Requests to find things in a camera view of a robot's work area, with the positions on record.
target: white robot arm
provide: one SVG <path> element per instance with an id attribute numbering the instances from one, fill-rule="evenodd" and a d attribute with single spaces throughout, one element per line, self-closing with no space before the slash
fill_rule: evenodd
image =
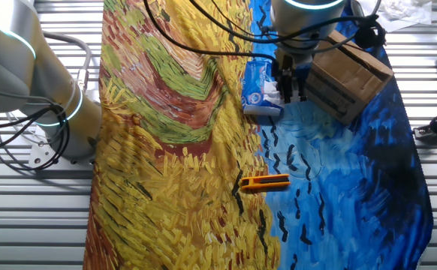
<path id="1" fill-rule="evenodd" d="M 101 108 L 75 89 L 79 89 L 77 83 L 45 41 L 33 6 L 26 0 L 0 0 L 0 113 L 20 110 L 29 116 L 49 106 L 13 95 L 38 96 L 62 106 L 68 104 L 65 112 L 70 142 L 63 155 L 86 157 L 95 150 Z M 59 129 L 51 112 L 40 117 L 37 124 L 50 136 Z"/>

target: blue and white package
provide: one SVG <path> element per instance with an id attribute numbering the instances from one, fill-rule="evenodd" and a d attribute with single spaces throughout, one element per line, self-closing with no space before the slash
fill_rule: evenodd
<path id="1" fill-rule="evenodd" d="M 277 82 L 270 76 L 272 64 L 268 61 L 249 61 L 242 80 L 243 112 L 257 116 L 278 116 L 283 108 Z"/>

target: printed fabric mat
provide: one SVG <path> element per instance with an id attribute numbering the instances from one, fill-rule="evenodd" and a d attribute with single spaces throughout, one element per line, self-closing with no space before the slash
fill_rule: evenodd
<path id="1" fill-rule="evenodd" d="M 189 1 L 149 4 L 181 44 L 273 54 Z M 270 25 L 269 0 L 217 5 L 254 33 Z M 415 269 L 432 209 L 396 81 L 348 126 L 308 101 L 254 118 L 240 102 L 249 59 L 180 49 L 143 0 L 105 0 L 84 269 Z M 390 66 L 384 50 L 380 59 Z M 287 190 L 239 189 L 241 177 L 277 173 L 291 175 Z"/>

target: metal grating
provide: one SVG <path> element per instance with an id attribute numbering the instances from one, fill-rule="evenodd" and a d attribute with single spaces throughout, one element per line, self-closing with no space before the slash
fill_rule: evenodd
<path id="1" fill-rule="evenodd" d="M 75 36 L 91 46 L 88 95 L 97 98 L 103 1 L 36 0 L 35 7 L 44 30 Z M 84 53 L 66 43 L 49 42 L 75 75 Z M 428 124 L 437 116 L 437 21 L 388 34 L 387 53 L 412 127 Z M 12 150 L 27 161 L 30 148 L 17 139 Z M 437 270 L 437 147 L 417 142 L 417 148 L 435 222 L 419 269 Z M 87 171 L 23 175 L 0 163 L 0 270 L 82 268 L 91 178 Z"/>

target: tissue box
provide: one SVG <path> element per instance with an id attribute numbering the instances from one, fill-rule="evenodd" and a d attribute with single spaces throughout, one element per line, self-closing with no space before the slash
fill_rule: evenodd
<path id="1" fill-rule="evenodd" d="M 328 42 L 319 44 L 319 49 L 344 39 L 334 31 Z M 341 123 L 350 124 L 392 77 L 393 71 L 369 53 L 341 46 L 315 55 L 306 81 L 306 95 Z"/>
<path id="2" fill-rule="evenodd" d="M 270 61 L 249 61 L 242 79 L 243 113 L 256 116 L 278 116 L 283 102 L 271 77 Z"/>

